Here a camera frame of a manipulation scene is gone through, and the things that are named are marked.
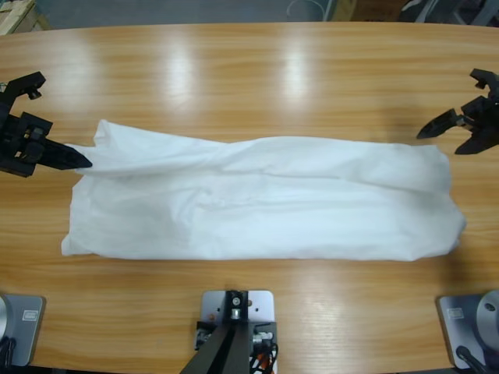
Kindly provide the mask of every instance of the sticker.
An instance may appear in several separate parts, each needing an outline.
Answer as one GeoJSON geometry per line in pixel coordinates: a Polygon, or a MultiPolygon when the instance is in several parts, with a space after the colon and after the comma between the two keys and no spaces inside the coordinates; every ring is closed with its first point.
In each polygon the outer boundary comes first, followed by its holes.
{"type": "Polygon", "coordinates": [[[23,312],[23,321],[36,322],[38,320],[37,310],[25,310],[23,312]]]}
{"type": "Polygon", "coordinates": [[[465,318],[464,313],[461,308],[451,308],[447,309],[447,315],[450,319],[463,319],[465,318]]]}

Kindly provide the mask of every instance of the gray floor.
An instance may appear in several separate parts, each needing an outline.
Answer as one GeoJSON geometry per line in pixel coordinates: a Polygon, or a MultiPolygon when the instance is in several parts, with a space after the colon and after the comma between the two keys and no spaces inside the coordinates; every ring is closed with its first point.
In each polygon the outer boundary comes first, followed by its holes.
{"type": "MultiPolygon", "coordinates": [[[[326,8],[327,0],[316,0],[326,8]]],[[[319,21],[320,7],[291,0],[37,0],[55,29],[166,23],[319,21]]]]}

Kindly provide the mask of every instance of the white fabric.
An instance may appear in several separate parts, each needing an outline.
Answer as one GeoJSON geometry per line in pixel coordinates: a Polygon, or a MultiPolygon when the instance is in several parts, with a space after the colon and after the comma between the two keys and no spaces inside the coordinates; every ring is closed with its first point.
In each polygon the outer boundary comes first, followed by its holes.
{"type": "Polygon", "coordinates": [[[435,146],[282,136],[239,143],[101,121],[65,255],[395,259],[444,255],[465,219],[435,146]]]}

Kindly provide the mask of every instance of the metal base plate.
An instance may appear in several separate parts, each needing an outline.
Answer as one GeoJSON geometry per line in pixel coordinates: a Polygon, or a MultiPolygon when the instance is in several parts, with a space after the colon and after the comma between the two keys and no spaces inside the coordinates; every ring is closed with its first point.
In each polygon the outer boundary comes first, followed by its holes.
{"type": "Polygon", "coordinates": [[[16,339],[12,364],[26,366],[33,358],[45,300],[38,296],[3,296],[12,311],[5,335],[16,339]]]}
{"type": "Polygon", "coordinates": [[[476,339],[476,310],[483,295],[445,296],[438,300],[439,312],[447,333],[447,344],[453,364],[459,369],[469,366],[455,353],[460,345],[467,347],[485,365],[483,349],[476,339]]]}
{"type": "MultiPolygon", "coordinates": [[[[200,320],[206,323],[221,324],[224,310],[225,291],[206,291],[203,294],[200,320]]],[[[275,322],[274,295],[270,291],[248,291],[248,320],[251,323],[275,322]]],[[[273,368],[278,374],[278,360],[273,368]]]]}

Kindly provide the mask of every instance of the wooden table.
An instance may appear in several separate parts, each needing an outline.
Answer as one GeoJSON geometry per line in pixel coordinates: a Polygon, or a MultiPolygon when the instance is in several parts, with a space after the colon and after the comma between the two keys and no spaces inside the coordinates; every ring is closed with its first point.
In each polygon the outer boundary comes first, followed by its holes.
{"type": "MultiPolygon", "coordinates": [[[[45,74],[44,96],[14,112],[53,121],[59,142],[91,144],[106,118],[223,141],[422,144],[424,124],[480,94],[473,68],[499,71],[497,40],[492,28],[397,23],[60,30],[0,37],[0,80],[45,74]]],[[[499,288],[499,147],[453,155],[468,136],[434,139],[469,221],[462,243],[414,263],[65,258],[79,175],[1,173],[1,291],[47,298],[35,365],[178,372],[193,354],[204,291],[263,288],[275,295],[282,373],[448,367],[435,298],[499,288]]]]}

